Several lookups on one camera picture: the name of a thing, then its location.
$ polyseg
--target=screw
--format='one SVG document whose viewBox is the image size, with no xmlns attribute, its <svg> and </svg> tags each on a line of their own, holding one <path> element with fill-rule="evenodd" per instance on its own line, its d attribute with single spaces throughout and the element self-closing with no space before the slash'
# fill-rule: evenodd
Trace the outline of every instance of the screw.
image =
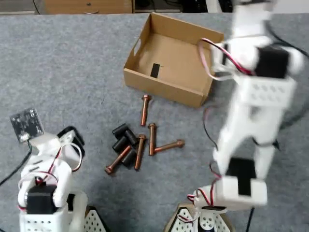
<svg viewBox="0 0 309 232">
<path fill-rule="evenodd" d="M 110 166 L 107 166 L 105 168 L 105 171 L 107 172 L 107 174 L 111 174 L 114 170 L 114 167 L 120 162 L 120 160 L 122 160 L 128 153 L 128 151 L 131 149 L 131 146 L 128 145 L 124 150 L 123 152 L 120 153 L 120 155 L 117 157 L 117 159 L 115 159 L 115 161 L 110 165 Z"/>
<path fill-rule="evenodd" d="M 148 128 L 150 130 L 150 135 L 149 135 L 149 155 L 153 156 L 155 154 L 155 129 L 156 129 L 156 124 L 155 123 L 150 123 L 148 125 Z"/>
<path fill-rule="evenodd" d="M 167 149 L 170 149 L 170 148 L 174 148 L 174 147 L 180 147 L 181 148 L 183 146 L 184 146 L 184 140 L 178 139 L 174 143 L 166 144 L 164 146 L 157 147 L 156 149 L 154 149 L 155 150 L 154 152 L 156 153 L 156 152 L 164 151 L 164 150 L 167 150 Z"/>
<path fill-rule="evenodd" d="M 139 139 L 140 139 L 139 149 L 137 151 L 136 162 L 135 162 L 135 167 L 134 167 L 136 171 L 140 169 L 142 151 L 143 151 L 144 143 L 146 140 L 146 135 L 140 134 Z"/>
<path fill-rule="evenodd" d="M 147 120 L 148 102 L 151 100 L 151 96 L 148 94 L 145 94 L 141 99 L 144 101 L 144 104 L 143 104 L 141 117 L 140 117 L 140 125 L 144 127 L 146 125 L 146 120 Z"/>
</svg>

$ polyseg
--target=cardboard box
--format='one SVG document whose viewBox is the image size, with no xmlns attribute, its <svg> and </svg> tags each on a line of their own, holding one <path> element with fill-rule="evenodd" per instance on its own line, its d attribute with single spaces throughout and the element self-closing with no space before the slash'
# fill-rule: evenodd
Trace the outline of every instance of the cardboard box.
<svg viewBox="0 0 309 232">
<path fill-rule="evenodd" d="M 211 87 L 199 61 L 197 42 L 207 37 L 220 43 L 224 35 L 178 19 L 151 13 L 124 66 L 127 86 L 192 107 L 200 107 Z M 204 44 L 211 66 L 210 48 Z M 158 77 L 151 77 L 159 64 Z"/>
</svg>

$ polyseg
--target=black wire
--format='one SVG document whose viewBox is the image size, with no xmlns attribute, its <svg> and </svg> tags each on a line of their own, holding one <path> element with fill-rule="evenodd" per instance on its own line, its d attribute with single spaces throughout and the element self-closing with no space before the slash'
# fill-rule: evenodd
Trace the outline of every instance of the black wire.
<svg viewBox="0 0 309 232">
<path fill-rule="evenodd" d="M 249 232 L 249 228 L 250 228 L 250 224 L 251 224 L 253 213 L 254 213 L 254 207 L 252 207 L 251 210 L 250 210 L 250 215 L 249 215 L 248 222 L 247 222 L 246 232 Z"/>
<path fill-rule="evenodd" d="M 37 4 L 35 4 L 35 1 L 34 1 L 34 0 L 32 0 L 32 2 L 33 2 L 33 5 L 34 5 L 35 10 L 37 11 L 38 15 L 40 15 L 40 12 L 39 12 L 39 10 L 38 10 L 38 8 L 37 8 Z"/>
<path fill-rule="evenodd" d="M 209 140 L 212 141 L 214 147 L 216 148 L 216 150 L 218 150 L 217 143 L 211 138 L 211 136 L 208 134 L 208 131 L 206 129 L 206 125 L 205 125 L 205 114 L 206 114 L 206 111 L 207 111 L 207 109 L 205 109 L 204 112 L 203 112 L 203 128 L 204 128 L 204 131 L 205 131 L 207 137 L 209 138 Z"/>
<path fill-rule="evenodd" d="M 29 141 L 28 142 L 28 147 L 29 147 L 29 152 L 26 154 L 24 159 L 21 161 L 21 163 L 6 177 L 0 182 L 0 187 L 7 182 L 15 173 L 18 172 L 18 170 L 26 163 L 26 161 L 29 159 L 31 153 L 32 153 L 32 146 Z"/>
<path fill-rule="evenodd" d="M 283 45 L 283 46 L 287 46 L 287 47 L 292 47 L 294 49 L 296 49 L 297 51 L 299 51 L 301 54 L 303 54 L 306 58 L 309 59 L 309 54 L 308 52 L 295 47 L 294 45 L 290 44 L 289 42 L 285 41 L 284 39 L 280 38 L 272 29 L 270 22 L 266 21 L 265 22 L 265 28 L 266 30 L 276 39 L 278 40 L 278 42 L 275 42 L 274 44 L 277 45 Z M 295 115 L 293 115 L 291 118 L 289 118 L 288 120 L 284 121 L 281 126 L 280 126 L 280 130 L 284 130 L 288 127 L 290 127 L 291 125 L 293 125 L 294 123 L 296 123 L 297 121 L 299 121 L 309 110 L 309 98 L 307 98 L 302 106 L 302 108 L 299 110 L 299 112 L 297 112 Z"/>
</svg>

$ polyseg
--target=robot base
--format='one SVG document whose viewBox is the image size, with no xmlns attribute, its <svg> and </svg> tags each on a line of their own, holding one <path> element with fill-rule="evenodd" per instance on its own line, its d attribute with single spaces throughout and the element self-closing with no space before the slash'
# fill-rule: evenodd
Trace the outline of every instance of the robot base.
<svg viewBox="0 0 309 232">
<path fill-rule="evenodd" d="M 178 205 L 173 216 L 164 228 L 164 232 L 235 232 L 234 227 L 229 222 L 225 214 L 206 212 L 207 217 L 202 214 L 193 223 L 184 223 L 177 218 L 181 215 L 192 220 L 195 215 L 195 207 L 191 203 L 181 203 Z"/>
</svg>

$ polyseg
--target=wooden cabinet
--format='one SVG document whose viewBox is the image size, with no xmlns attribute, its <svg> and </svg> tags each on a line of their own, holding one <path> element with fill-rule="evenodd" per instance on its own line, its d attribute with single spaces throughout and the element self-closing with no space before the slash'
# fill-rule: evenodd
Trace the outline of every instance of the wooden cabinet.
<svg viewBox="0 0 309 232">
<path fill-rule="evenodd" d="M 132 0 L 45 0 L 48 14 L 132 13 Z"/>
</svg>

